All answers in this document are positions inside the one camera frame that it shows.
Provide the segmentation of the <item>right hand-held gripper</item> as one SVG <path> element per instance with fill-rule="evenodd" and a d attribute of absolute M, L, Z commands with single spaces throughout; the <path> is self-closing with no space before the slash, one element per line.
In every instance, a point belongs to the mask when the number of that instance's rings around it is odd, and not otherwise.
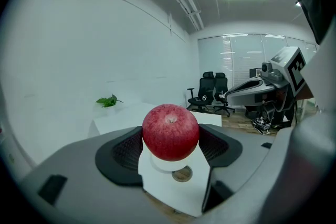
<path fill-rule="evenodd" d="M 231 105 L 258 106 L 263 95 L 289 86 L 293 94 L 298 94 L 306 84 L 300 71 L 306 61 L 299 47 L 286 46 L 280 49 L 268 62 L 263 62 L 261 77 L 271 84 L 262 83 L 260 77 L 251 78 L 226 92 L 226 100 Z"/>

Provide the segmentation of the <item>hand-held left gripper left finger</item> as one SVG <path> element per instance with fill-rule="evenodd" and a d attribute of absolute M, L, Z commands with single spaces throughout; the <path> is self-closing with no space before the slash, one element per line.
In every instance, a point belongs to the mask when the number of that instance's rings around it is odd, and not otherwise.
<path fill-rule="evenodd" d="M 20 182 L 51 224 L 190 224 L 142 188 L 140 127 L 131 127 L 59 149 Z"/>

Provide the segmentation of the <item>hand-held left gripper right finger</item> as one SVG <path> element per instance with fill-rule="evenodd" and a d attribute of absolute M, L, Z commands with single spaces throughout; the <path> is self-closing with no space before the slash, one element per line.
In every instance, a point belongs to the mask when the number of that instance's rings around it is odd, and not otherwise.
<path fill-rule="evenodd" d="M 275 137 L 212 124 L 199 125 L 199 146 L 209 165 L 202 203 L 205 213 L 236 193 L 253 175 Z"/>

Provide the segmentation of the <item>red apple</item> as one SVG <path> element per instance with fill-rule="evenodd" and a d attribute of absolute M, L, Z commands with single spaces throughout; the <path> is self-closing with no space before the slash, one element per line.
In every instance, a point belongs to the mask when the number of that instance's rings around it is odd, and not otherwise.
<path fill-rule="evenodd" d="M 169 162 L 188 157 L 200 139 L 196 117 L 175 104 L 153 108 L 142 123 L 142 137 L 150 152 Z"/>

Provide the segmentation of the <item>clear glass plate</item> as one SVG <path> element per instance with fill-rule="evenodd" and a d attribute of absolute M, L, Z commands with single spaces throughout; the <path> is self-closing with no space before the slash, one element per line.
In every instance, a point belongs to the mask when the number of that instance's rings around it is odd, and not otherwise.
<path fill-rule="evenodd" d="M 150 160 L 151 160 L 151 164 L 153 165 L 153 167 L 156 170 L 161 171 L 163 173 L 174 172 L 174 171 L 180 170 L 184 168 L 185 166 L 187 166 L 189 163 L 188 157 L 180 161 L 165 161 L 165 160 L 162 160 L 156 157 L 153 154 L 150 154 Z"/>

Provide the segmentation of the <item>black mesh office chair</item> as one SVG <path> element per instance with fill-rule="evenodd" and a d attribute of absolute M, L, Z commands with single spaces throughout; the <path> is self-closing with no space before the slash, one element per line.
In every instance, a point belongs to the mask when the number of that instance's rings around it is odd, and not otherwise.
<path fill-rule="evenodd" d="M 199 113 L 207 113 L 209 111 L 208 106 L 212 105 L 214 101 L 213 91 L 215 89 L 215 76 L 212 71 L 203 73 L 200 78 L 200 85 L 198 94 L 194 97 L 193 90 L 194 88 L 188 88 L 187 90 L 191 93 L 191 98 L 188 99 L 188 102 L 193 106 L 190 110 Z M 203 101 L 202 96 L 206 95 L 207 100 Z"/>
<path fill-rule="evenodd" d="M 233 108 L 230 108 L 228 107 L 228 102 L 227 100 L 220 100 L 218 98 L 218 94 L 219 93 L 226 93 L 228 91 L 228 80 L 226 78 L 226 75 L 222 72 L 217 72 L 215 74 L 215 95 L 214 95 L 214 98 L 215 100 L 221 104 L 221 105 L 215 105 L 214 108 L 215 108 L 215 113 L 223 110 L 227 113 L 227 117 L 229 118 L 230 117 L 230 112 L 229 110 L 232 110 L 233 113 L 236 112 L 235 109 Z"/>

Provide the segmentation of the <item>white window blinds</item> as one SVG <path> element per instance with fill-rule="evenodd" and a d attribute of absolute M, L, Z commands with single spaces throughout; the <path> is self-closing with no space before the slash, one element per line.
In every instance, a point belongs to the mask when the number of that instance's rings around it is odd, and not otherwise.
<path fill-rule="evenodd" d="M 200 73 L 212 71 L 214 76 L 217 72 L 224 73 L 228 80 L 228 90 L 251 78 L 262 78 L 262 63 L 268 62 L 283 47 L 299 47 L 306 61 L 304 68 L 317 52 L 315 44 L 272 34 L 238 33 L 208 37 L 199 39 L 197 45 Z M 306 84 L 298 94 L 293 94 L 289 86 L 281 89 L 275 87 L 273 92 L 263 95 L 262 104 L 258 106 L 269 105 L 272 109 L 282 111 L 289 109 L 294 100 L 312 98 L 307 80 L 304 80 Z"/>

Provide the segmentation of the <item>green potted plant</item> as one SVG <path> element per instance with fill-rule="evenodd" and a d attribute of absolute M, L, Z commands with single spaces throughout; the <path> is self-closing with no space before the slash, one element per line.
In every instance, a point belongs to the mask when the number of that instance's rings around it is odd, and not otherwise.
<path fill-rule="evenodd" d="M 96 103 L 102 105 L 103 108 L 115 106 L 117 102 L 121 102 L 114 94 L 108 98 L 99 98 Z"/>

